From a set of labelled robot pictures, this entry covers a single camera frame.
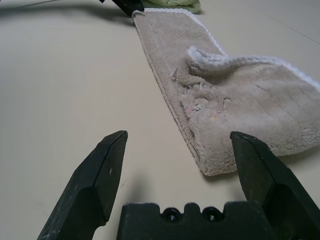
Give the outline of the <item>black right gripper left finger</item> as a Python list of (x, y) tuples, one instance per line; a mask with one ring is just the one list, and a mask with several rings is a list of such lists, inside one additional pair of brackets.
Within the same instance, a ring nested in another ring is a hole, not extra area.
[(102, 139), (73, 172), (40, 240), (91, 240), (109, 221), (120, 184), (128, 132)]

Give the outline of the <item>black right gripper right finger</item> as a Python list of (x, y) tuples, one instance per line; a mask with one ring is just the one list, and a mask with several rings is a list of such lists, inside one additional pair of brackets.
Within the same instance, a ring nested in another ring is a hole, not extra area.
[(266, 143), (233, 131), (230, 134), (242, 191), (260, 204), (278, 240), (318, 240), (320, 210), (297, 177)]

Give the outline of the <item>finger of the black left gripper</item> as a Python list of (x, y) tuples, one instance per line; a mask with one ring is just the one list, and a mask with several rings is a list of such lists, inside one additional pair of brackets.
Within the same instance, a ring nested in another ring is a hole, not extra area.
[(135, 11), (144, 12), (145, 8), (141, 0), (112, 0), (128, 17)]

